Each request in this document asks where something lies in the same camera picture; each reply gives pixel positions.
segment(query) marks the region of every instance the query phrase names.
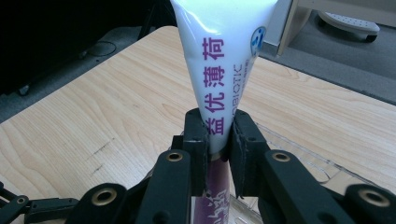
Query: metal bolt hole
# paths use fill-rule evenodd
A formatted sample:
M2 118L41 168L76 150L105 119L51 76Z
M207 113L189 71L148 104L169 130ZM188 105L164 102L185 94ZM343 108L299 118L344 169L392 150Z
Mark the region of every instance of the metal bolt hole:
M367 203L370 203L372 205L378 206L378 207L388 207L390 206L390 201L387 199L385 196L382 194L371 190L371 189L361 189L359 190L359 196L366 201Z
M181 161L181 159L183 159L183 155L181 155L180 153L171 153L169 154L166 159L168 159L169 161Z
M290 161L290 157L288 155L280 152L274 153L273 158L276 161Z
M114 201L117 192L114 189L99 189L92 195L92 203L97 206L104 206Z
M17 200L17 203L24 203L24 198L19 198L19 199Z

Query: gray carpet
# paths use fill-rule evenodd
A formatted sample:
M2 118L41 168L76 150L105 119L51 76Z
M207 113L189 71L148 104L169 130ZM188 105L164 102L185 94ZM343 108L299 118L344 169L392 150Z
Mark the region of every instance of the gray carpet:
M31 85L28 95L1 95L0 123L130 46L139 31L139 27L114 29L85 58ZM396 105L396 29L381 26L373 43L365 43L364 38L331 26L319 28L317 13L313 12L282 56L276 56L272 48L264 48L262 57Z

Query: wooden table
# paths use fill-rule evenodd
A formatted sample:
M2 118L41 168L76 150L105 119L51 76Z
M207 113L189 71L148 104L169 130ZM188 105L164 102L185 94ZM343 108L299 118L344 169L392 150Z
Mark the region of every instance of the wooden table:
M177 28L164 27L0 125L0 181L30 199L138 183L197 106ZM396 107L264 59L240 109L396 192Z

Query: toothpaste tube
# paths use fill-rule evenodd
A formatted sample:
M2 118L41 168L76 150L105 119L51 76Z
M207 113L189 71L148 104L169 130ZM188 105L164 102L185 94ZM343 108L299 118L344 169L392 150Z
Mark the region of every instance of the toothpaste tube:
M171 0L201 117L209 131L208 197L195 223L227 223L225 151L233 116L259 55L276 0Z

